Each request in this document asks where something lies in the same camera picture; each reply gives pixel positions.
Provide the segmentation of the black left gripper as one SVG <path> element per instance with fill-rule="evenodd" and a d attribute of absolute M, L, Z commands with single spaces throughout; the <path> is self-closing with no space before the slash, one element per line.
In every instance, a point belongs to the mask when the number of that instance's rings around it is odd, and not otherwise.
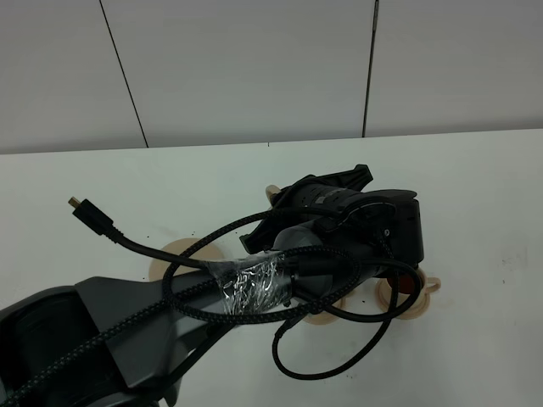
<path fill-rule="evenodd" d="M 358 164 L 352 170 L 324 176 L 309 175 L 271 195 L 272 209 L 315 208 L 340 211 L 340 201 L 357 196 L 373 180 L 369 167 Z M 263 220 L 251 233 L 240 237 L 248 254 L 271 248 L 280 231 L 297 226 L 316 215 L 293 214 Z"/>

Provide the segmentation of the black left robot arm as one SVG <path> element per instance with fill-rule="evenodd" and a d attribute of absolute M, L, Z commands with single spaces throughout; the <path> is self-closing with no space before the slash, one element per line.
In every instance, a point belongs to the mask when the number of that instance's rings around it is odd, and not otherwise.
<path fill-rule="evenodd" d="M 182 377 L 233 328 L 276 338 L 328 312 L 376 323 L 374 343 L 423 291 L 417 195 L 368 191 L 367 166 L 269 189 L 270 208 L 170 254 L 128 239 L 88 200 L 74 216 L 133 253 L 163 260 L 156 282 L 92 277 L 1 312 L 4 406 L 174 405 Z"/>

